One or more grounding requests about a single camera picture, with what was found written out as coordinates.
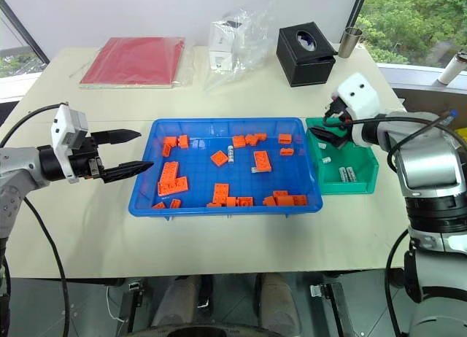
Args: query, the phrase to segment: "table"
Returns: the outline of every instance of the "table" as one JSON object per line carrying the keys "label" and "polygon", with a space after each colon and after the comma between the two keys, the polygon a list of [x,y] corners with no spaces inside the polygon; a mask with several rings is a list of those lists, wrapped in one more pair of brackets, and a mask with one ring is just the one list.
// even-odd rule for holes
{"label": "table", "polygon": [[[355,71],[379,92],[382,105],[402,109],[368,52],[359,46],[336,64],[324,85],[291,88],[275,56],[266,65],[206,92],[206,48],[196,48],[193,84],[174,89],[85,90],[77,83],[96,54],[93,48],[64,49],[46,68],[6,123],[41,106],[68,101],[86,113],[90,131],[128,128],[142,138],[102,145],[106,167],[142,157],[153,120],[160,117],[322,116],[334,89]],[[9,147],[50,143],[54,112],[33,118]],[[397,176],[374,148],[380,163],[373,195],[323,196],[315,214],[243,215],[230,218],[136,218],[128,213],[134,178],[104,185],[82,180],[54,182],[29,198],[42,215],[70,278],[106,278],[269,271],[328,271],[382,268],[397,236],[408,225]],[[403,263],[400,250],[394,265]],[[14,277],[58,277],[47,240],[29,209],[22,207],[8,242]]]}

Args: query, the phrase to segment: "orange lego brick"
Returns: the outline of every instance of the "orange lego brick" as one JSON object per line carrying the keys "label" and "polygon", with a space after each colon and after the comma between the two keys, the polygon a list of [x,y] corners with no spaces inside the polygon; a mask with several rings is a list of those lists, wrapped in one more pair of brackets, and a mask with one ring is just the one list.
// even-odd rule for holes
{"label": "orange lego brick", "polygon": [[268,134],[266,133],[256,133],[255,136],[258,138],[260,142],[265,142],[268,138]]}
{"label": "orange lego brick", "polygon": [[159,182],[173,182],[177,178],[178,162],[165,162],[163,164],[161,178]]}
{"label": "orange lego brick", "polygon": [[253,197],[237,197],[236,205],[240,207],[251,207],[253,205]]}
{"label": "orange lego brick", "polygon": [[293,198],[293,204],[296,206],[308,206],[308,198],[306,195],[291,195]]}
{"label": "orange lego brick", "polygon": [[190,146],[188,135],[180,135],[178,138],[178,146],[183,149],[187,149]]}
{"label": "orange lego brick", "polygon": [[177,146],[177,137],[176,136],[166,136],[163,138],[163,143],[168,144],[171,147],[176,147]]}
{"label": "orange lego brick", "polygon": [[228,197],[228,184],[214,184],[214,196],[212,197],[212,203],[214,204],[226,204]]}
{"label": "orange lego brick", "polygon": [[292,135],[290,134],[279,134],[279,143],[280,144],[291,144]]}
{"label": "orange lego brick", "polygon": [[258,137],[256,135],[248,134],[245,137],[245,142],[250,146],[256,146],[256,144],[258,143]]}
{"label": "orange lego brick", "polygon": [[278,190],[278,191],[273,191],[272,192],[272,195],[276,198],[276,197],[279,197],[279,196],[288,196],[289,195],[289,192],[286,191],[286,190]]}
{"label": "orange lego brick", "polygon": [[236,149],[238,149],[239,147],[245,147],[246,144],[247,143],[243,135],[232,136],[232,145]]}
{"label": "orange lego brick", "polygon": [[227,197],[226,201],[227,207],[235,207],[236,206],[236,197]]}
{"label": "orange lego brick", "polygon": [[174,198],[172,202],[170,203],[170,208],[180,208],[181,205],[182,205],[181,200],[177,200],[176,198]]}
{"label": "orange lego brick", "polygon": [[268,197],[264,198],[263,205],[264,206],[277,206],[276,205],[276,200],[274,200],[273,196],[268,196]]}
{"label": "orange lego brick", "polygon": [[269,163],[268,153],[266,151],[254,151],[256,170],[257,171],[271,171],[271,164]]}
{"label": "orange lego brick", "polygon": [[293,149],[280,149],[281,156],[291,156],[293,155],[293,153],[294,153]]}
{"label": "orange lego brick", "polygon": [[153,206],[153,209],[164,209],[164,208],[166,208],[166,205],[163,204],[163,202],[159,202],[158,204]]}
{"label": "orange lego brick", "polygon": [[277,196],[277,206],[295,206],[292,196]]}
{"label": "orange lego brick", "polygon": [[162,156],[169,157],[170,156],[171,147],[169,144],[164,144],[162,147]]}
{"label": "orange lego brick", "polygon": [[173,182],[158,182],[158,195],[167,196],[172,193],[188,191],[187,177],[176,178]]}
{"label": "orange lego brick", "polygon": [[228,157],[224,152],[219,150],[211,156],[211,160],[216,166],[221,167],[224,163],[227,163]]}

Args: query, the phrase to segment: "red book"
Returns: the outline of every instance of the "red book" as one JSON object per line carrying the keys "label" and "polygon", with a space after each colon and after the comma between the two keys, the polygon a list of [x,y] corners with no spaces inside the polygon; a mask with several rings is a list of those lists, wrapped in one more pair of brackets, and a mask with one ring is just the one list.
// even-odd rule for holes
{"label": "red book", "polygon": [[184,44],[182,37],[110,38],[80,84],[88,88],[170,86]]}

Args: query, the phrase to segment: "blue plastic tray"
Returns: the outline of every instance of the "blue plastic tray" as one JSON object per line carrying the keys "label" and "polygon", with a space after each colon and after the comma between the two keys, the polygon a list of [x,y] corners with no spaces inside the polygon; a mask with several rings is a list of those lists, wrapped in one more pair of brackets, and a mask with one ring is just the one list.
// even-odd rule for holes
{"label": "blue plastic tray", "polygon": [[[210,159],[218,150],[227,155],[232,136],[249,133],[267,133],[264,142],[256,147],[246,146],[234,150],[234,163],[217,167]],[[279,151],[287,145],[278,143],[280,133],[292,134],[293,156],[281,156]],[[163,138],[187,134],[190,148],[174,147],[168,158],[161,156]],[[266,150],[272,166],[270,173],[251,173],[255,166],[253,151]],[[295,214],[317,212],[323,206],[314,169],[310,160],[305,131],[298,118],[239,118],[239,119],[181,119],[156,120],[153,123],[143,160],[154,166],[138,175],[131,194],[129,211],[137,217],[170,217],[200,214]],[[160,197],[157,183],[163,164],[178,161],[177,177],[188,178],[189,191]],[[212,202],[215,183],[228,183],[229,196],[252,196],[255,206],[207,208]],[[287,190],[289,195],[306,195],[308,206],[263,206],[263,199],[275,190]],[[182,207],[169,209],[171,200],[178,198]],[[152,209],[159,202],[166,209]]]}

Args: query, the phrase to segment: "black tissue box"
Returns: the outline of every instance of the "black tissue box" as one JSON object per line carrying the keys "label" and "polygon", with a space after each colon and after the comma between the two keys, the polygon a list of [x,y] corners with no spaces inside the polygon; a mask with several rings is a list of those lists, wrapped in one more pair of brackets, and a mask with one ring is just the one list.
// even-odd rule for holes
{"label": "black tissue box", "polygon": [[290,86],[297,87],[326,83],[337,52],[311,22],[281,28],[276,54]]}

